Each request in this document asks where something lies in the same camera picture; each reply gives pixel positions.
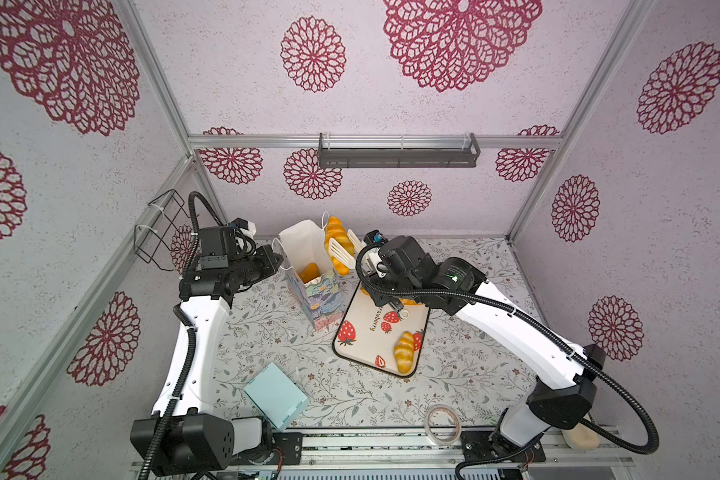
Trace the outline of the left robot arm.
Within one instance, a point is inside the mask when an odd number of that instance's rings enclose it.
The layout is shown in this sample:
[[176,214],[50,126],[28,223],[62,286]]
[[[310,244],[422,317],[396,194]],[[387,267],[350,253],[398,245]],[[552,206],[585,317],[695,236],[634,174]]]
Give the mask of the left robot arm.
[[172,311],[180,330],[171,365],[150,416],[133,422],[130,441],[142,458],[141,479],[188,474],[214,476],[235,461],[273,458],[272,429],[257,416],[227,420],[215,414],[212,362],[221,325],[236,294],[273,276],[283,262],[271,246],[209,264],[193,258]]

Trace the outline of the floral paper bag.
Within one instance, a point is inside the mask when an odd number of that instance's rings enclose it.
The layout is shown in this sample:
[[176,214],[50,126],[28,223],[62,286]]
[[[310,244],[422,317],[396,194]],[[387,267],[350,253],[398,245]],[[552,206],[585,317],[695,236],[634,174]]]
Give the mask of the floral paper bag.
[[325,232],[312,220],[300,221],[272,241],[283,256],[289,291],[317,332],[337,324],[345,307],[340,277],[324,248]]

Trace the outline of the long twisted bread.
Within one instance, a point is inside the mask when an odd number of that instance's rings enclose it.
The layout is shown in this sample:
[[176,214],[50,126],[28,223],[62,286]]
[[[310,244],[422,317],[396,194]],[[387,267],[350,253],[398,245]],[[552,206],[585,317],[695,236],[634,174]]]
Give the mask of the long twisted bread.
[[[360,285],[360,291],[362,293],[364,293],[365,295],[370,296],[370,293],[362,285]],[[400,298],[397,301],[404,306],[423,305],[421,303],[416,302],[413,299],[407,299],[407,298]]]

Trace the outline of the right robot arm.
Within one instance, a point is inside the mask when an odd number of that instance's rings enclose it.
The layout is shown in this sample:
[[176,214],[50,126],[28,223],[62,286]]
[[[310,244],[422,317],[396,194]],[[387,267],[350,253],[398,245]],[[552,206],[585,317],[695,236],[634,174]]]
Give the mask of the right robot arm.
[[[486,275],[468,261],[437,262],[410,236],[385,238],[369,232],[361,248],[344,260],[378,307],[399,311],[403,300],[441,310],[486,333],[522,360],[536,375],[527,397],[507,409],[488,440],[488,462],[509,461],[538,443],[547,430],[582,425],[611,443],[649,455],[660,445],[658,430],[645,408],[604,372],[605,352],[595,344],[570,342],[515,306]],[[624,400],[644,426],[638,445],[592,423],[587,416],[601,381]]]

